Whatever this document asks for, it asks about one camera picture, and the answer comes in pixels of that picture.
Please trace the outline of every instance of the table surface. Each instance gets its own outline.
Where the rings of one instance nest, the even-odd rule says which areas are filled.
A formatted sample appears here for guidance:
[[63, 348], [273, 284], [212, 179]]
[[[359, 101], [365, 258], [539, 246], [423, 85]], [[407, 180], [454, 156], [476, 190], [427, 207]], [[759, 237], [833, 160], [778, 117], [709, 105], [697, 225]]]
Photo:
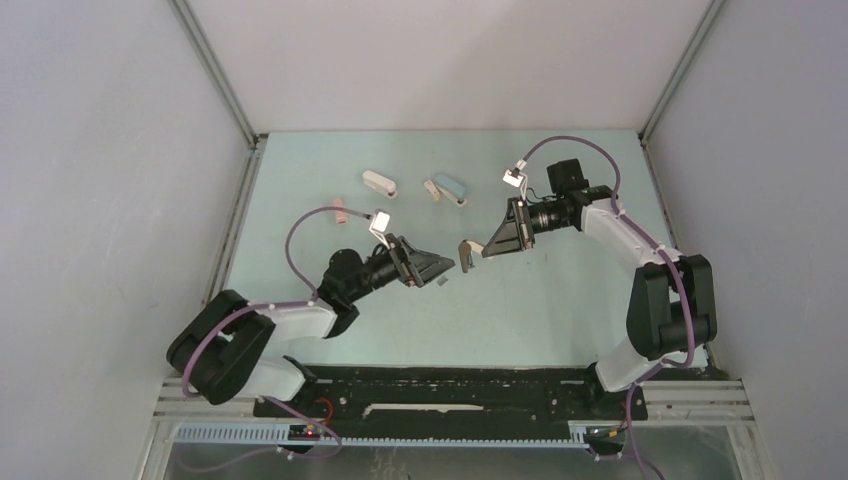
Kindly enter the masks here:
[[[394, 282], [357, 302], [359, 318], [337, 338], [297, 339], [273, 348], [302, 363], [392, 366], [584, 366], [608, 354], [626, 336], [632, 272], [611, 252], [575, 229], [545, 233], [533, 250], [494, 259], [475, 256], [459, 268], [463, 239], [485, 244], [500, 225], [507, 198], [517, 190], [503, 172], [539, 140], [580, 135], [616, 159], [620, 198], [628, 214], [668, 242], [662, 211], [636, 133], [590, 131], [441, 131], [273, 133], [240, 232], [227, 287], [254, 301], [306, 299], [309, 289], [289, 270], [286, 235], [313, 208], [345, 205], [392, 215], [389, 231], [416, 248], [454, 259], [448, 282], [423, 289]], [[545, 167], [578, 158], [592, 185], [612, 186], [610, 165], [575, 142], [539, 150], [525, 169], [530, 187], [550, 193]], [[365, 187], [374, 170], [398, 185], [388, 199]], [[423, 182], [444, 173], [468, 189], [468, 204], [434, 203]], [[316, 285], [338, 249], [363, 258], [376, 245], [367, 222], [336, 225], [332, 212], [304, 222], [292, 241], [298, 268]], [[706, 365], [699, 348], [693, 366]]]

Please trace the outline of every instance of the gray wall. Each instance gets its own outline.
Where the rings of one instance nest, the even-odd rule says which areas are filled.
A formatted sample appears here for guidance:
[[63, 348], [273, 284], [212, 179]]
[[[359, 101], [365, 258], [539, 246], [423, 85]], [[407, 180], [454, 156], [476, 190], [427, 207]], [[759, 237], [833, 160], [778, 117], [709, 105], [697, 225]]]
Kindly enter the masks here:
[[129, 478], [246, 146], [165, 0], [0, 4], [3, 478]]
[[732, 1], [651, 141], [783, 478], [844, 478], [848, 3]]

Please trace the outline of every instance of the gray floor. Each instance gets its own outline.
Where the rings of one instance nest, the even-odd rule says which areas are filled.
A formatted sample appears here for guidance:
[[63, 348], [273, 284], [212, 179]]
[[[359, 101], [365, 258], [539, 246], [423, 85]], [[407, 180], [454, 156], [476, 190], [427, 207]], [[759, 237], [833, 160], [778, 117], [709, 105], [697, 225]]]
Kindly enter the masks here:
[[[739, 479], [723, 428], [642, 428], [640, 450], [667, 479]], [[223, 463], [256, 447], [242, 445], [177, 445], [175, 454], [193, 466]], [[329, 460], [289, 462], [282, 455], [259, 455], [230, 468], [191, 474], [169, 466], [172, 480], [250, 478], [303, 480], [567, 480], [641, 479], [632, 461], [595, 463], [581, 450], [496, 448], [369, 448], [351, 447]]]

